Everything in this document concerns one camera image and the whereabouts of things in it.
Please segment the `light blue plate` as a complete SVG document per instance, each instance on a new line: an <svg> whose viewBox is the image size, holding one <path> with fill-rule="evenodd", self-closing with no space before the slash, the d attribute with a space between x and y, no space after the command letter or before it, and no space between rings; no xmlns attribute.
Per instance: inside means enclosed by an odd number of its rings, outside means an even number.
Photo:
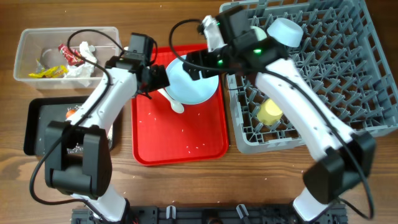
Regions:
<svg viewBox="0 0 398 224"><path fill-rule="evenodd" d="M185 105L197 105L209 100L218 89L219 78L202 78L192 80L183 69L183 62L177 58L169 63L166 73L170 85L166 92L176 101Z"/></svg>

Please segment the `white plastic spoon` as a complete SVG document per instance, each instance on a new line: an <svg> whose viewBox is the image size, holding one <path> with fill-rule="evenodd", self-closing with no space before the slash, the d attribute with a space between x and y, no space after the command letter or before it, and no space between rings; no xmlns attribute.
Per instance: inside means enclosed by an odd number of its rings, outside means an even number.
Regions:
<svg viewBox="0 0 398 224"><path fill-rule="evenodd" d="M182 114L182 113L184 112L184 107L183 107L183 105L182 105L180 102L174 100L174 99L166 92L166 90L165 90L164 88L158 89L157 91L158 91L166 100L168 100L168 101L170 102L171 109L172 109L174 112L176 112L176 113L178 113L178 114Z"/></svg>

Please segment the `mint green bowl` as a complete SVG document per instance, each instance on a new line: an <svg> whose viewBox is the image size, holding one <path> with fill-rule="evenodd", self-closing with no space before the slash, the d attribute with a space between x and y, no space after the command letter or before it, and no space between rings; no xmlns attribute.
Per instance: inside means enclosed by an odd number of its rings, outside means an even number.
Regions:
<svg viewBox="0 0 398 224"><path fill-rule="evenodd" d="M254 31L258 41L262 41L267 38L266 32L260 27L251 26L251 29Z"/></svg>

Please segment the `light blue bowl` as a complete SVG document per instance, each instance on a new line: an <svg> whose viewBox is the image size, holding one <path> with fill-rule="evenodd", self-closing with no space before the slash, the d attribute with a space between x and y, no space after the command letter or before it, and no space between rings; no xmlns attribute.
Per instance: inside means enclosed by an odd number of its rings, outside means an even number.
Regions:
<svg viewBox="0 0 398 224"><path fill-rule="evenodd" d="M269 36L288 47L298 47L303 37L303 29L295 22L286 19L276 19L267 29Z"/></svg>

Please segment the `yellow plastic cup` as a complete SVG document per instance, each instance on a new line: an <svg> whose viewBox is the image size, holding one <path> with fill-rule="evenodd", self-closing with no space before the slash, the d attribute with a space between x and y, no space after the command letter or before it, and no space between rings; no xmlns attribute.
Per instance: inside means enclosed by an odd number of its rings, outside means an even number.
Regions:
<svg viewBox="0 0 398 224"><path fill-rule="evenodd" d="M261 123L272 126L282 115L283 111L269 98L260 106L256 117Z"/></svg>

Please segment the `red foil snack wrapper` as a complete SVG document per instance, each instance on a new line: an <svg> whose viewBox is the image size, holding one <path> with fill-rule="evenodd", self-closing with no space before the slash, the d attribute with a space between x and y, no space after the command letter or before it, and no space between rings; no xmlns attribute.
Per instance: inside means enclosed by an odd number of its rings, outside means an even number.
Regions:
<svg viewBox="0 0 398 224"><path fill-rule="evenodd" d="M58 46L58 51L65 57L69 66L80 66L84 64L84 61L81 59L81 54L77 50L69 50L66 45L60 44Z"/></svg>

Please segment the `orange carrot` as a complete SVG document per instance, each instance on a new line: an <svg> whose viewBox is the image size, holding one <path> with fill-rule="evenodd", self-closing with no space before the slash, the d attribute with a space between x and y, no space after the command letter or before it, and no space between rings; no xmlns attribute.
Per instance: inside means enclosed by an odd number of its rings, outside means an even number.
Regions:
<svg viewBox="0 0 398 224"><path fill-rule="evenodd" d="M70 109L66 113L66 119L68 119L70 116L76 113L76 110Z"/></svg>

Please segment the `yellow foil wrapper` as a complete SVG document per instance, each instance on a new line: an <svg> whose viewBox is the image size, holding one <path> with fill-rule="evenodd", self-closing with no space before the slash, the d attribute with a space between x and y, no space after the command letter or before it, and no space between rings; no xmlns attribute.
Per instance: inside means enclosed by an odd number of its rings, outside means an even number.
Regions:
<svg viewBox="0 0 398 224"><path fill-rule="evenodd" d="M35 72L28 74L28 76L31 78L57 78L64 73L68 73L68 70L64 65L55 66L49 69L45 69L43 66L38 65Z"/></svg>

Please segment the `pile of white rice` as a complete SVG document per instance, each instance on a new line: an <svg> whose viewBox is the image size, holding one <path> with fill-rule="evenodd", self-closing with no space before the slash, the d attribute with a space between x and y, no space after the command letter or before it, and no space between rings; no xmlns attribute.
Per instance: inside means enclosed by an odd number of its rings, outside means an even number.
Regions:
<svg viewBox="0 0 398 224"><path fill-rule="evenodd" d="M80 107L81 107L80 105L71 106L71 107L67 108L67 111L70 109L77 111ZM111 151L113 149L113 126L110 127L108 134L107 134L107 138L108 138L108 147L109 147L109 150ZM83 145L80 143L77 143L74 148L68 148L67 152L69 154L80 154L83 152Z"/></svg>

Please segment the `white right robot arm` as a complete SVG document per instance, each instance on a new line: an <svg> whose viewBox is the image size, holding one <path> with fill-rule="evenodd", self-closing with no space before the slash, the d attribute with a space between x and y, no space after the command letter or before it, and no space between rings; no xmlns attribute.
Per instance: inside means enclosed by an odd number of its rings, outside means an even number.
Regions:
<svg viewBox="0 0 398 224"><path fill-rule="evenodd" d="M198 20L198 31L207 48L183 58L190 77L245 76L282 110L307 145L315 163L304 173L305 187L292 204L302 222L316 221L358 184L369 191L376 141L342 122L302 78L287 52L303 36L296 22L278 18L260 39L244 8L236 6Z"/></svg>

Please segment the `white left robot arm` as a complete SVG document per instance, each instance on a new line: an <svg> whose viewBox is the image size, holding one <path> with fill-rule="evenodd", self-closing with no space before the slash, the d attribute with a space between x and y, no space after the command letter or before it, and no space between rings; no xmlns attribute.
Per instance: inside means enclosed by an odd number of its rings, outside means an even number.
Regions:
<svg viewBox="0 0 398 224"><path fill-rule="evenodd" d="M127 50L112 56L104 66L84 61L103 72L98 86L65 121L51 121L45 130L45 154L30 178L32 198L44 205L64 201L46 201L34 190L41 168L47 187L57 189L69 200L84 203L96 223L137 223L128 199L110 184L112 162L107 134L124 105L137 95L167 87L165 67L156 65L157 42L148 35L132 33Z"/></svg>

